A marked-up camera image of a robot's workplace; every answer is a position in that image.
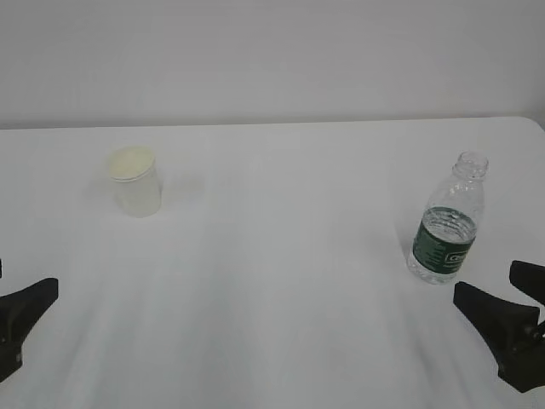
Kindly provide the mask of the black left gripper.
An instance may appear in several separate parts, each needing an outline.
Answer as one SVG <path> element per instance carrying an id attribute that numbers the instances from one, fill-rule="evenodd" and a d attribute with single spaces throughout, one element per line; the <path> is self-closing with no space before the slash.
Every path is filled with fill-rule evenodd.
<path id="1" fill-rule="evenodd" d="M 3 262 L 0 260 L 0 278 Z M 59 296 L 59 280 L 47 278 L 1 297 L 0 382 L 22 366 L 22 343 Z"/>

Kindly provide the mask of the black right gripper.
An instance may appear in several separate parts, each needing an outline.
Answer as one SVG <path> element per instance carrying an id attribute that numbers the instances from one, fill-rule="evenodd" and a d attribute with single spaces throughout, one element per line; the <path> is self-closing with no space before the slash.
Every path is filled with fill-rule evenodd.
<path id="1" fill-rule="evenodd" d="M 544 266 L 514 260 L 512 286 L 545 304 Z M 521 393 L 544 386 L 544 321 L 538 307 L 509 302 L 460 281 L 454 305 L 473 325 L 493 354 L 500 354 L 498 376 Z"/>

